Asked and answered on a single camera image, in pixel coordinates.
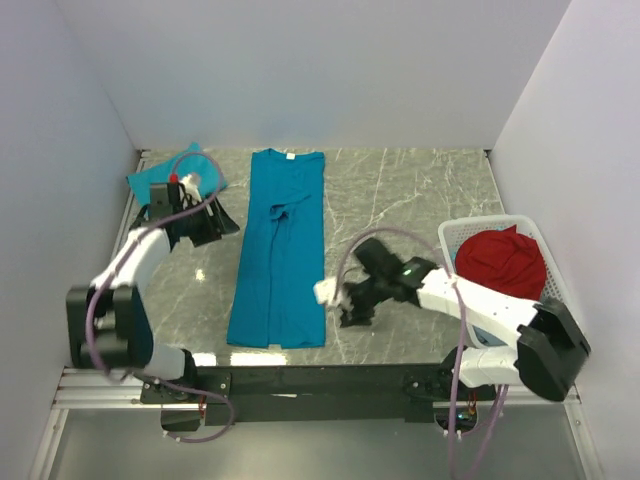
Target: gray marble tabletop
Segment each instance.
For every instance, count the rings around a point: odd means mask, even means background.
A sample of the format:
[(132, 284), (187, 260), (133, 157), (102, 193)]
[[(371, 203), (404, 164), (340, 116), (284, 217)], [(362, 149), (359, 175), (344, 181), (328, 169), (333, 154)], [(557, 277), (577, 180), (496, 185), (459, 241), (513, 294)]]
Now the gray marble tabletop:
[[(375, 226), (399, 226), (438, 246), (440, 223), (452, 218), (503, 213), (482, 150), (315, 149), (324, 151), (325, 272), (334, 275), (349, 241)], [(244, 231), (253, 149), (206, 149), (229, 187), (220, 194), (227, 213)], [(312, 149), (282, 149), (305, 153)], [(144, 152), (141, 169), (176, 152)], [(139, 206), (129, 202), (125, 224)], [(328, 312), (324, 348), (253, 349), (226, 343), (240, 250), (240, 234), (194, 249), (180, 242), (158, 268), (144, 295), (157, 341), (187, 348), (207, 365), (336, 365), (440, 362), (457, 343), (460, 324), (444, 314), (391, 301), (380, 305), (371, 327), (340, 328)], [(382, 234), (390, 249), (408, 259), (431, 257), (411, 240)]]

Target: pink cable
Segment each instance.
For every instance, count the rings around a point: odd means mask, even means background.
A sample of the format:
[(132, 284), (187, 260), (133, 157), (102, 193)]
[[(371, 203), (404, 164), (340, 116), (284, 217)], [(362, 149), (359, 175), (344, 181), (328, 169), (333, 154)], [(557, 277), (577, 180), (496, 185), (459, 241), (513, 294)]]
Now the pink cable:
[[(342, 284), (344, 281), (342, 277), (344, 276), (344, 268), (347, 264), (349, 255), (351, 255), (351, 253), (358, 247), (358, 245), (360, 245), (366, 239), (374, 236), (376, 233), (383, 233), (383, 232), (394, 233), (396, 235), (401, 235), (404, 237), (411, 238), (416, 242), (418, 242), (419, 244), (426, 247), (432, 256), (434, 257), (438, 256), (438, 251), (428, 241), (423, 239), (420, 235), (417, 235), (409, 230), (404, 230), (398, 227), (375, 227), (375, 228), (366, 230), (351, 241), (351, 243), (345, 250), (345, 253), (342, 255), (342, 257), (338, 262), (338, 273), (336, 274), (336, 290), (333, 294), (334, 300), (338, 298), (338, 292), (342, 288)], [(443, 265), (443, 268), (447, 273), (447, 275), (449, 275), (449, 278), (451, 278), (451, 272), (449, 272), (449, 269), (447, 268), (446, 264)], [(467, 308), (464, 304), (464, 301), (462, 300), (462, 295), (460, 294), (460, 290), (458, 289), (456, 282), (453, 282), (452, 287), (456, 293), (456, 297), (458, 298), (458, 306), (460, 307), (461, 325), (460, 325), (460, 336), (458, 338), (458, 346), (456, 348), (456, 358), (455, 358), (454, 367), (453, 367), (453, 379), (451, 381), (451, 396), (449, 397), (449, 430), (451, 430), (452, 425), (455, 425), (456, 410), (457, 410), (456, 403), (458, 401), (458, 382), (460, 380), (460, 366), (462, 364), (462, 352), (464, 351), (465, 332), (467, 330)], [(502, 388), (500, 387), (498, 388), (499, 388), (498, 394), (496, 396), (496, 399), (493, 402), (493, 406), (491, 407), (492, 415), (491, 415), (491, 418), (489, 419), (489, 424), (487, 427), (487, 431), (485, 433), (485, 437), (482, 440), (482, 444), (480, 445), (478, 454), (476, 455), (476, 458), (473, 462), (473, 465), (471, 466), (471, 469), (464, 475), (464, 480), (470, 480), (475, 475), (478, 469), (478, 466), (480, 465), (480, 462), (482, 461), (482, 458), (486, 453), (487, 447), (489, 446), (489, 441), (491, 440), (493, 429), (498, 421), (498, 417), (502, 412), (504, 401), (507, 396), (508, 386), (505, 385)], [(455, 436), (456, 435), (454, 432), (451, 432), (448, 436), (449, 474), (451, 475), (451, 478), (453, 480), (459, 480), (459, 477), (455, 468)]]
[[(131, 255), (133, 254), (135, 249), (138, 247), (138, 245), (140, 244), (140, 241), (143, 238), (145, 238), (147, 235), (149, 235), (156, 228), (164, 227), (165, 225), (168, 225), (171, 222), (174, 222), (174, 221), (179, 220), (181, 218), (188, 217), (190, 215), (193, 215), (196, 212), (199, 212), (200, 210), (203, 210), (203, 209), (207, 208), (207, 206), (211, 205), (213, 203), (213, 201), (216, 199), (216, 197), (218, 196), (218, 193), (220, 192), (220, 188), (224, 184), (224, 175), (222, 174), (222, 170), (220, 169), (220, 165), (218, 165), (218, 162), (216, 162), (213, 159), (213, 157), (211, 157), (210, 155), (208, 155), (208, 154), (206, 154), (204, 152), (185, 152), (185, 153), (183, 153), (178, 158), (178, 160), (176, 160), (176, 163), (173, 166), (171, 174), (173, 175), (176, 172), (178, 166), (182, 163), (182, 161), (184, 159), (192, 157), (192, 156), (205, 157), (207, 160), (209, 160), (211, 162), (213, 167), (218, 172), (218, 184), (216, 185), (216, 188), (213, 191), (213, 193), (211, 195), (209, 195), (205, 200), (203, 200), (198, 205), (196, 205), (196, 206), (194, 206), (192, 208), (189, 208), (187, 210), (184, 210), (182, 212), (170, 215), (170, 216), (168, 216), (166, 218), (163, 218), (162, 220), (159, 220), (158, 222), (152, 224), (151, 226), (149, 226), (145, 230), (143, 230), (142, 233), (140, 233), (140, 235), (138, 236), (137, 241), (132, 243), (129, 246), (129, 248), (127, 248), (125, 253), (122, 255), (122, 258), (116, 264), (114, 271), (111, 272), (107, 276), (107, 278), (105, 279), (104, 283), (97, 288), (97, 290), (95, 291), (95, 293), (91, 296), (91, 299), (89, 300), (89, 306), (87, 308), (87, 317), (86, 317), (86, 321), (85, 321), (85, 338), (86, 338), (86, 341), (87, 341), (87, 346), (89, 347), (89, 356), (91, 358), (91, 362), (93, 363), (93, 366), (96, 367), (98, 370), (101, 370), (105, 374), (107, 379), (109, 381), (111, 381), (111, 382), (121, 383), (122, 380), (124, 380), (124, 378), (126, 377), (126, 375), (125, 375), (125, 377), (122, 377), (122, 378), (119, 378), (119, 379), (112, 377), (111, 376), (111, 369), (104, 363), (104, 360), (103, 360), (102, 356), (100, 355), (100, 352), (96, 348), (96, 336), (95, 336), (95, 332), (93, 330), (94, 329), (96, 306), (98, 305), (98, 301), (100, 300), (100, 297), (102, 296), (102, 294), (111, 286), (111, 283), (113, 282), (113, 279), (116, 277), (116, 275), (122, 269), (122, 267), (125, 265), (125, 263), (127, 263), (129, 258), (131, 258)], [(181, 385), (176, 385), (174, 383), (171, 383), (171, 382), (169, 382), (167, 380), (163, 380), (161, 378), (158, 378), (156, 380), (158, 380), (161, 384), (163, 384), (166, 387), (169, 387), (169, 388), (171, 388), (173, 390), (177, 390), (177, 391), (185, 392), (185, 393), (191, 393), (191, 394), (194, 394), (194, 395), (203, 395), (203, 396), (209, 397), (209, 398), (211, 398), (213, 400), (220, 401), (220, 402), (224, 403), (225, 405), (227, 405), (227, 407), (229, 408), (229, 419), (227, 420), (227, 423), (218, 432), (214, 433), (213, 435), (210, 435), (210, 436), (204, 437), (204, 438), (185, 438), (185, 437), (179, 437), (176, 434), (169, 434), (169, 436), (171, 438), (174, 438), (176, 440), (180, 439), (180, 441), (184, 442), (184, 443), (203, 443), (203, 442), (208, 442), (210, 440), (215, 440), (216, 438), (219, 438), (220, 436), (222, 436), (224, 433), (226, 433), (231, 428), (231, 426), (235, 422), (235, 418), (236, 418), (235, 409), (234, 409), (233, 405), (231, 404), (231, 402), (229, 401), (229, 399), (226, 398), (225, 396), (217, 394), (217, 393), (213, 393), (213, 392), (206, 392), (204, 390), (198, 390), (198, 389), (194, 389), (194, 388), (183, 387)]]

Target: white wall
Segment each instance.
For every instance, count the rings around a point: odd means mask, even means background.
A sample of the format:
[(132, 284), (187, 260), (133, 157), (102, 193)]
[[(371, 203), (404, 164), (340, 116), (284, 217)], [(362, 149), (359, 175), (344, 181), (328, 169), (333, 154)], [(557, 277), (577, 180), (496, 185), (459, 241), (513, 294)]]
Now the white wall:
[(57, 0), (137, 147), (492, 147), (569, 0)]
[(0, 2), (0, 478), (26, 478), (68, 358), (64, 299), (104, 267), (134, 150), (50, 0)]
[(579, 388), (609, 479), (638, 478), (640, 3), (573, 0), (492, 155), (583, 311)]

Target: laundry basket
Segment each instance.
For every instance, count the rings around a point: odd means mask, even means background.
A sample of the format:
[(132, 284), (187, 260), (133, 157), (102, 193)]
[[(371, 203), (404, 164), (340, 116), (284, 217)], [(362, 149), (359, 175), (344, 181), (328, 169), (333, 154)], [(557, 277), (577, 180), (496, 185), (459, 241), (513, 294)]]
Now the laundry basket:
[[(547, 282), (542, 290), (541, 300), (556, 298), (571, 308), (569, 296), (567, 294), (567, 287), (560, 276), (558, 266), (553, 260), (551, 252), (549, 251), (544, 238), (542, 238), (540, 230), (538, 230), (538, 227), (533, 220), (525, 217), (524, 215), (467, 217), (457, 220), (447, 220), (440, 224), (440, 227), (438, 228), (438, 237), (440, 237), (440, 245), (442, 247), (444, 259), (450, 271), (455, 272), (456, 254), (467, 238), (485, 230), (504, 230), (514, 225), (516, 226), (516, 231), (518, 233), (533, 238), (538, 242), (540, 253), (542, 253), (542, 257), (544, 258), (544, 263), (547, 267)], [(504, 344), (504, 342), (480, 328), (472, 327), (470, 325), (467, 327), (469, 339), (477, 347), (481, 347), (483, 345), (495, 346)]]

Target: red fabric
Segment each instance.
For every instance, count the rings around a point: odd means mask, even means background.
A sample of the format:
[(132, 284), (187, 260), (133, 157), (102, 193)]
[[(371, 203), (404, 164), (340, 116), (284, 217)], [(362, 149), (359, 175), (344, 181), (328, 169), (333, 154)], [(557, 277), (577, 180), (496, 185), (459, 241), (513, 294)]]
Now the red fabric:
[(507, 295), (540, 300), (547, 269), (538, 243), (516, 232), (487, 230), (468, 238), (456, 255), (456, 273)]

